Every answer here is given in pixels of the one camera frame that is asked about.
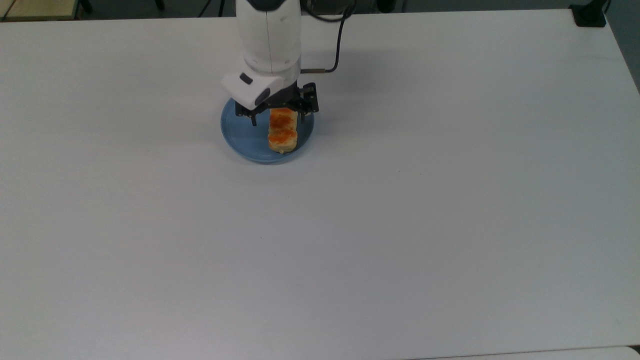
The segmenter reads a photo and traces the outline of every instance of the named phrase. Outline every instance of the table surface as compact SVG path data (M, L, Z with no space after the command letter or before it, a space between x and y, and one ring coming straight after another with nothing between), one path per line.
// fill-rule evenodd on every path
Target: table surface
M305 17L303 66L336 34ZM240 50L234 19L0 24L0 357L640 343L640 96L608 26L354 16L279 165L220 133Z

